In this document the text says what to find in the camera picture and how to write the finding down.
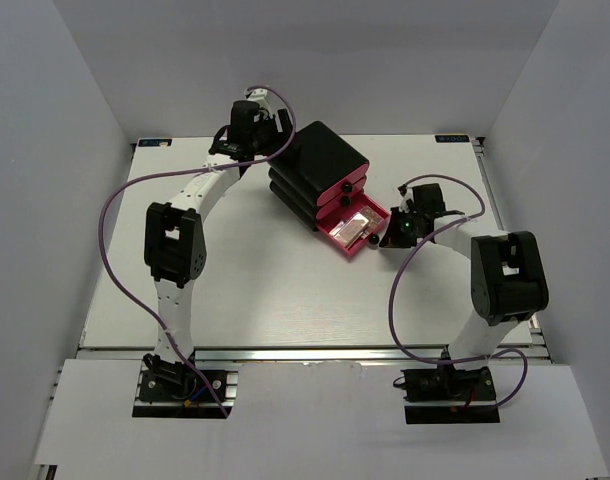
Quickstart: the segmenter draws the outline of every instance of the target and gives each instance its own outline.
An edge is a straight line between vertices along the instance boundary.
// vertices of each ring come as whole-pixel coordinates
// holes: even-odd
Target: purple cable
[[[281,100],[281,102],[283,102],[283,104],[285,105],[285,108],[287,108],[287,111],[289,112],[289,116],[290,116],[290,118],[292,120],[292,131],[290,132],[290,135],[287,138],[287,141],[285,142],[285,144],[281,148],[279,148],[276,152],[274,152],[273,154],[271,154],[270,156],[268,156],[266,158],[262,158],[260,160],[252,160],[252,161],[249,161],[249,162],[230,163],[230,164],[227,164],[227,165],[214,165],[214,166],[211,167],[211,170],[226,170],[226,169],[229,169],[229,168],[248,167],[248,166],[251,166],[251,165],[258,165],[260,163],[268,162],[268,161],[272,160],[273,158],[278,157],[281,153],[283,153],[287,149],[289,144],[292,143],[292,140],[294,140],[294,135],[295,135],[295,132],[296,132],[296,117],[294,116],[294,111],[292,110],[292,107],[289,105],[287,100],[285,100],[285,98],[283,98],[283,96],[281,94],[279,94],[276,90],[274,90],[271,87],[268,87],[268,86],[265,86],[265,85],[254,85],[252,87],[249,87],[247,90],[250,91],[250,90],[255,90],[257,88],[264,88],[267,91],[273,93],[274,95],[276,95]],[[201,168],[193,168],[193,169],[190,169],[190,170],[178,170],[178,171],[175,171],[175,172],[153,173],[151,175],[145,175],[145,176],[142,176],[142,177],[135,178],[135,179],[130,180],[129,182],[121,185],[120,187],[118,187],[114,192],[112,192],[110,194],[110,196],[105,201],[105,205],[103,205],[103,208],[101,209],[101,214],[100,214],[100,217],[98,219],[98,248],[100,250],[101,260],[103,262],[103,265],[105,266],[105,270],[107,271],[107,275],[109,275],[109,278],[112,280],[114,285],[116,285],[116,287],[121,292],[123,292],[127,298],[129,298],[132,302],[134,302],[136,305],[138,305],[143,310],[145,310],[147,313],[149,313],[152,317],[154,317],[154,320],[156,320],[156,322],[163,329],[163,332],[165,332],[165,335],[167,336],[167,339],[169,340],[169,343],[170,343],[170,345],[172,347],[172,350],[174,350],[174,353],[176,353],[178,358],[185,365],[187,365],[187,367],[189,367],[190,370],[192,370],[196,375],[198,375],[198,377],[204,382],[205,387],[207,388],[207,390],[209,390],[210,395],[212,396],[212,398],[214,399],[214,401],[216,402],[218,407],[221,409],[221,412],[223,412],[223,416],[225,418],[227,418],[227,416],[228,416],[227,410],[225,409],[225,407],[223,406],[223,403],[218,398],[218,395],[216,395],[216,392],[212,388],[212,385],[211,385],[210,381],[207,379],[205,374],[203,372],[201,372],[196,367],[196,365],[194,365],[192,362],[190,362],[181,353],[181,351],[178,348],[178,345],[176,344],[176,340],[174,340],[174,337],[168,331],[168,327],[167,327],[167,324],[165,323],[165,320],[163,320],[160,317],[160,315],[158,315],[158,313],[156,313],[154,310],[152,310],[150,307],[148,307],[145,303],[143,303],[141,300],[139,300],[116,277],[116,274],[112,270],[112,267],[111,267],[111,265],[109,263],[109,258],[107,257],[107,247],[105,245],[105,217],[107,216],[107,211],[109,210],[109,207],[111,206],[111,204],[114,201],[114,199],[118,195],[120,195],[120,193],[123,192],[126,188],[131,187],[132,185],[135,185],[137,183],[145,182],[147,180],[153,180],[155,178],[176,177],[176,176],[190,175],[190,174],[202,175],[203,173],[207,173],[208,171],[210,171],[209,168],[201,167]]]
[[[478,200],[478,203],[481,206],[481,209],[478,213],[475,213],[473,215],[469,215],[469,216],[466,216],[463,218],[459,218],[457,220],[454,220],[453,222],[448,223],[447,225],[444,225],[444,226],[434,230],[432,233],[430,233],[429,235],[424,237],[418,243],[418,245],[416,245],[412,249],[412,251],[409,253],[409,255],[407,255],[407,257],[401,264],[400,268],[398,269],[398,272],[396,272],[396,276],[394,277],[394,281],[392,283],[392,288],[391,288],[390,294],[389,294],[389,302],[387,305],[387,317],[388,317],[388,321],[389,321],[390,334],[392,336],[392,339],[394,340],[394,343],[400,349],[400,351],[403,352],[405,355],[407,355],[412,360],[416,360],[417,362],[427,363],[430,365],[456,365],[459,363],[477,362],[479,360],[485,360],[487,358],[485,355],[478,355],[475,357],[458,358],[458,359],[451,359],[451,360],[446,360],[446,359],[441,360],[441,359],[419,357],[418,355],[413,354],[407,348],[405,348],[405,345],[403,345],[403,343],[398,338],[398,335],[396,334],[396,328],[394,326],[394,298],[396,296],[396,290],[398,288],[398,284],[400,283],[401,277],[403,276],[403,272],[405,272],[405,269],[409,265],[409,262],[412,261],[412,258],[414,258],[414,256],[423,247],[423,245],[425,245],[426,243],[433,240],[437,235],[443,233],[446,230],[449,230],[452,227],[462,225],[463,223],[466,223],[470,220],[481,217],[481,216],[483,216],[483,214],[485,214],[485,201],[480,196],[480,194],[472,186],[468,185],[467,183],[465,183],[462,180],[459,180],[457,178],[450,177],[448,175],[441,175],[441,174],[420,175],[418,177],[412,178],[411,180],[408,180],[407,182],[405,182],[403,184],[403,186],[407,186],[410,183],[416,182],[418,180],[422,180],[424,178],[440,178],[443,180],[449,180],[450,182],[454,182],[454,183],[458,183],[459,185],[462,185],[463,187],[467,188],[470,192],[472,192],[472,194],[476,197],[476,199]],[[518,350],[516,348],[506,348],[504,350],[501,350],[498,353],[495,353],[490,358],[499,358],[508,353],[515,353],[521,357],[521,359],[523,360],[523,374],[521,375],[521,379],[519,380],[516,388],[507,397],[505,397],[503,400],[498,402],[495,405],[495,407],[500,407],[502,405],[505,405],[512,398],[514,398],[516,396],[516,394],[518,393],[518,391],[523,386],[523,384],[525,383],[525,379],[527,378],[527,367],[528,367],[527,357],[520,350]]]

